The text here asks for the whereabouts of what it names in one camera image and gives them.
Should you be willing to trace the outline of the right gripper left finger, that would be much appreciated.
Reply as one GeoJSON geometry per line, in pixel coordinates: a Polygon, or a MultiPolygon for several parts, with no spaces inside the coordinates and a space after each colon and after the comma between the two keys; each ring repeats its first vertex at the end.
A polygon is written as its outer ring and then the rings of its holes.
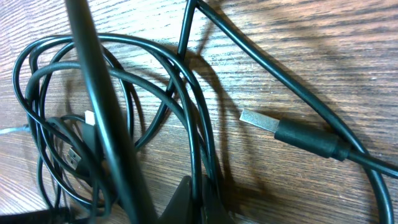
{"type": "Polygon", "coordinates": [[[161,224],[193,223],[192,178],[184,176],[159,218],[161,224]]]}

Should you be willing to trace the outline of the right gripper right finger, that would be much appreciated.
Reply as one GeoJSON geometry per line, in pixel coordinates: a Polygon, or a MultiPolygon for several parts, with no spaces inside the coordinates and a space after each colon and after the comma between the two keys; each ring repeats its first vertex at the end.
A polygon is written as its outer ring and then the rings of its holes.
{"type": "Polygon", "coordinates": [[[206,224],[235,224],[218,198],[210,179],[202,176],[203,223],[206,224]]]}

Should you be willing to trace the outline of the black USB cable thin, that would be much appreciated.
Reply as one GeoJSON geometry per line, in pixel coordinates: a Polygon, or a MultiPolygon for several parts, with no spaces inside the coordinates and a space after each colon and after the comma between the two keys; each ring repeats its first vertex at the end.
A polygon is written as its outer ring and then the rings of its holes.
{"type": "MultiPolygon", "coordinates": [[[[161,99],[162,102],[177,115],[184,127],[187,127],[187,121],[182,107],[174,99],[167,96],[158,86],[137,75],[118,68],[108,67],[108,72],[116,78],[120,78],[128,83],[137,84],[151,92],[161,99]]],[[[104,174],[100,175],[99,180],[95,180],[96,176],[94,174],[89,175],[89,171],[103,171],[103,168],[100,166],[103,159],[103,150],[99,146],[95,146],[92,140],[90,140],[89,143],[84,143],[73,131],[69,130],[61,118],[50,118],[47,121],[50,124],[54,124],[57,128],[62,129],[67,135],[66,142],[72,145],[72,148],[69,150],[70,161],[65,162],[52,146],[52,141],[48,140],[46,143],[49,145],[49,150],[53,154],[53,159],[64,169],[71,172],[71,174],[93,185],[93,199],[87,200],[83,198],[82,204],[87,208],[93,209],[97,215],[109,215],[111,207],[114,202],[118,201],[118,197],[112,193],[111,187],[104,174]]]]}

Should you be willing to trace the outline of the black USB cable long tail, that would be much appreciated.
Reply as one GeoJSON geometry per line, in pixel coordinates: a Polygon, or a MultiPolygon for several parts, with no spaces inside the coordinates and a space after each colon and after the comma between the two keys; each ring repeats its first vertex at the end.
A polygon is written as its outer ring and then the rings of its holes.
{"type": "Polygon", "coordinates": [[[254,44],[243,37],[232,25],[228,24],[213,8],[204,1],[188,1],[188,17],[196,9],[222,30],[241,50],[273,75],[295,95],[301,98],[319,114],[334,130],[328,133],[309,125],[289,119],[275,119],[258,112],[245,109],[240,120],[270,133],[278,141],[303,149],[324,158],[337,161],[346,159],[361,165],[367,174],[376,196],[381,223],[393,223],[394,215],[391,197],[383,175],[397,177],[397,167],[370,156],[369,152],[352,130],[324,102],[289,75],[275,60],[261,52],[254,44]]]}

